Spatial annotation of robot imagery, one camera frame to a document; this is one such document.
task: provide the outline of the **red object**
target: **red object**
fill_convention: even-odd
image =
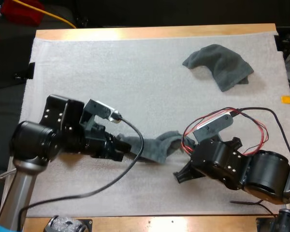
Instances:
[[[37,0],[20,0],[23,3],[34,6],[41,10],[44,10],[44,6]],[[1,9],[1,13],[11,22],[38,26],[44,16],[43,13],[38,12],[29,7],[23,6],[13,0],[5,0]]]

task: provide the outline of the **table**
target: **table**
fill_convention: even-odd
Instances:
[[[38,30],[36,37],[47,40],[107,41],[236,35],[266,31],[276,31],[275,24]],[[255,232],[256,217],[258,216],[90,217],[90,219],[93,220],[94,232]],[[49,218],[27,218],[24,232],[41,232],[48,221]]]

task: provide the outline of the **white terry cloth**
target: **white terry cloth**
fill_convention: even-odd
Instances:
[[[282,54],[277,52],[275,32],[235,36],[173,39],[64,42],[35,39],[21,120],[39,122],[48,95],[57,94],[87,102],[90,98],[116,108],[145,138],[166,131],[183,132],[197,117],[226,106],[263,106],[273,109],[290,143],[290,105],[280,103],[290,94]],[[182,65],[194,51],[220,44],[242,56],[254,73],[248,85],[221,92],[205,67],[192,71]],[[247,112],[266,124],[270,140],[265,150],[290,155],[280,130],[268,112]],[[108,132],[136,134],[123,122],[103,121]],[[241,138],[244,151],[260,141],[260,131],[237,116],[222,133],[224,140]],[[31,203],[95,190],[119,175],[128,160],[69,156],[58,158],[38,176]],[[265,214],[259,206],[230,204],[230,200],[257,201],[243,191],[228,190],[207,177],[178,184],[173,172],[181,170],[188,156],[180,151],[165,165],[137,163],[111,188],[96,196],[37,206],[30,217],[133,216],[175,214]],[[266,203],[275,213],[282,206]]]

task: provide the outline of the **gray cloth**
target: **gray cloth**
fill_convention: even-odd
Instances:
[[[117,138],[131,145],[131,152],[136,154],[140,150],[141,141],[139,137],[125,137],[119,134]],[[168,131],[156,139],[144,139],[144,151],[142,158],[147,160],[165,163],[166,158],[181,147],[182,135],[178,131]],[[185,144],[193,145],[194,141],[185,140]]]
[[[248,84],[247,76],[254,72],[239,54],[218,44],[192,53],[183,65],[189,69],[206,66],[222,92],[236,84]]]

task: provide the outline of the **red and black wire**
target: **red and black wire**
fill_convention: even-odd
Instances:
[[[232,116],[236,116],[238,114],[241,114],[243,115],[244,117],[247,117],[249,118],[250,120],[252,120],[259,128],[260,132],[261,132],[261,140],[260,140],[260,143],[255,145],[255,146],[252,146],[252,147],[249,147],[244,153],[243,155],[253,155],[255,154],[257,151],[259,151],[261,149],[261,147],[264,145],[264,143],[266,143],[268,140],[269,140],[269,133],[268,133],[268,130],[266,128],[266,126],[257,121],[256,119],[252,118],[251,116],[243,113],[243,111],[245,110],[264,110],[264,111],[268,111],[270,112],[275,120],[276,120],[276,123],[278,124],[279,126],[279,129],[281,131],[281,134],[283,136],[283,139],[286,143],[286,146],[287,146],[287,149],[290,153],[290,145],[288,143],[288,140],[286,138],[286,135],[285,135],[285,132],[279,122],[279,119],[277,117],[277,115],[275,114],[275,112],[271,109],[268,109],[268,108],[265,108],[265,107],[247,107],[247,108],[240,108],[240,109],[235,109],[235,108],[232,108],[232,107],[226,107],[226,108],[223,108],[223,109],[220,109],[220,110],[217,110],[217,111],[214,111],[214,112],[211,112],[205,116],[202,116],[202,117],[199,117],[197,118],[196,120],[194,120],[193,122],[191,122],[187,127],[186,129],[184,130],[184,133],[183,133],[183,136],[182,136],[182,142],[181,142],[181,145],[182,145],[182,148],[184,151],[187,152],[187,154],[191,155],[193,149],[187,145],[185,145],[185,137],[190,134],[192,131],[196,130],[198,127],[200,127],[201,125],[204,125],[206,122],[208,122],[209,120],[215,118],[215,117],[218,117],[224,113],[231,113]],[[252,152],[248,152],[248,150],[254,148],[254,147],[257,147],[255,150],[253,150]],[[271,210],[269,210],[266,206],[264,206],[263,204],[261,204],[263,200],[260,200],[258,202],[239,202],[239,201],[230,201],[231,203],[235,203],[235,204],[245,204],[245,205],[259,205],[261,207],[263,207],[264,209],[266,209],[272,216],[275,217],[275,215],[271,212]]]
[[[217,110],[217,111],[214,111],[214,112],[211,112],[205,116],[202,116],[202,117],[199,117],[197,118],[196,120],[194,120],[193,122],[191,122],[187,127],[186,129],[184,130],[184,133],[183,133],[183,136],[182,136],[182,141],[181,141],[181,146],[183,148],[183,150],[188,154],[188,155],[191,155],[193,149],[191,147],[189,147],[188,145],[185,144],[185,137],[188,136],[191,132],[193,132],[194,130],[196,130],[197,128],[199,128],[200,126],[204,125],[205,123],[207,123],[208,121],[212,120],[213,118],[216,118],[216,117],[219,117],[225,113],[232,113],[233,116],[235,115],[243,115],[244,117],[247,117],[249,118],[250,120],[252,120],[256,125],[257,127],[259,128],[260,132],[261,132],[261,140],[259,142],[259,144],[255,145],[255,146],[252,146],[250,148],[248,148],[244,153],[243,155],[253,155],[255,154],[257,151],[259,151],[262,146],[269,140],[269,133],[268,133],[268,130],[266,128],[266,126],[259,122],[258,120],[252,118],[251,116],[243,113],[242,111],[240,111],[239,109],[235,109],[235,108],[232,108],[232,107],[226,107],[226,108],[222,108],[220,110]],[[257,147],[255,150],[251,151],[251,152],[248,152],[248,150],[254,148],[254,147]]]

